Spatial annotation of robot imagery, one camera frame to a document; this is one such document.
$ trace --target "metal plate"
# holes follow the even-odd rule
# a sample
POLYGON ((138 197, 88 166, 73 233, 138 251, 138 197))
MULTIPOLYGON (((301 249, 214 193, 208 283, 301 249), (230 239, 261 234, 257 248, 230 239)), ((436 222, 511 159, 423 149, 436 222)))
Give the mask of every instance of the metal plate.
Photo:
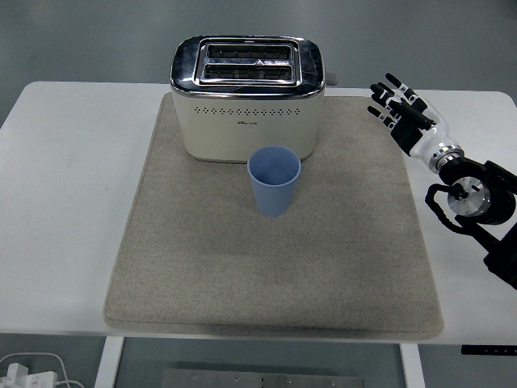
POLYGON ((364 388, 360 377, 166 369, 162 388, 364 388))

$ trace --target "gray floor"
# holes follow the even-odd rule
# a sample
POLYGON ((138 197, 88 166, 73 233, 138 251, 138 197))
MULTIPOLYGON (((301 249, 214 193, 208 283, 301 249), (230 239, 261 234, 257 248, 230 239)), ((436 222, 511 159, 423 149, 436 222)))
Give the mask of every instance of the gray floor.
POLYGON ((167 368, 361 377, 370 387, 404 388, 396 344, 126 339, 116 388, 160 386, 167 368))
MULTIPOLYGON (((34 81, 168 83, 178 44, 207 34, 303 36, 320 46, 340 87, 369 87, 389 71, 415 89, 502 91, 517 101, 515 0, 3 0, 0 124, 34 81)), ((0 344, 34 338, 0 336, 0 344)), ((243 354, 247 345, 226 349, 243 354)), ((283 345, 273 360, 290 365, 291 356, 283 345)), ((301 365, 310 369, 310 359, 301 365)))
POLYGON ((517 357, 470 356, 461 346, 420 345, 426 388, 517 386, 517 357))

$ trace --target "white table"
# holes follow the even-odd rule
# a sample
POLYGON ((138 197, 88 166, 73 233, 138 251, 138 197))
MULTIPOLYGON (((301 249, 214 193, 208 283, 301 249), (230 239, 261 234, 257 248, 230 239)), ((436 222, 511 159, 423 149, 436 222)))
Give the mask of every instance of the white table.
MULTIPOLYGON (((0 130, 1 332, 155 335, 110 328, 103 302, 158 107, 169 90, 80 82, 25 88, 0 130)), ((517 172, 517 108, 507 95, 420 94, 443 114, 467 156, 517 172)), ((379 130, 385 130, 381 124, 379 130)), ((440 336, 424 342, 517 345, 517 290, 488 272, 477 242, 448 231, 425 205, 438 176, 419 160, 405 157, 405 163, 445 322, 440 336)), ((490 231, 501 238, 516 217, 490 231)))

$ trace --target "power adapter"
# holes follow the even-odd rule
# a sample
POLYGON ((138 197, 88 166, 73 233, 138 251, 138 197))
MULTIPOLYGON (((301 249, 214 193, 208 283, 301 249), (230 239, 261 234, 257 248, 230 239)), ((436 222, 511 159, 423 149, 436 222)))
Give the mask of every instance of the power adapter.
POLYGON ((29 369, 18 363, 9 365, 7 376, 0 377, 0 388, 53 388, 57 373, 42 372, 28 374, 29 369))

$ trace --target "toaster ventilation hole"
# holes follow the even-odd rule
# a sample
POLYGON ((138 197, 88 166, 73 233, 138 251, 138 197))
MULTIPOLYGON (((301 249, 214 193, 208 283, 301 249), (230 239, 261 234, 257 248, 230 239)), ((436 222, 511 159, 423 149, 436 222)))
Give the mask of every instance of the toaster ventilation hole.
POLYGON ((299 108, 295 109, 224 109, 195 107, 194 112, 198 114, 229 115, 229 116, 297 116, 301 113, 299 108))

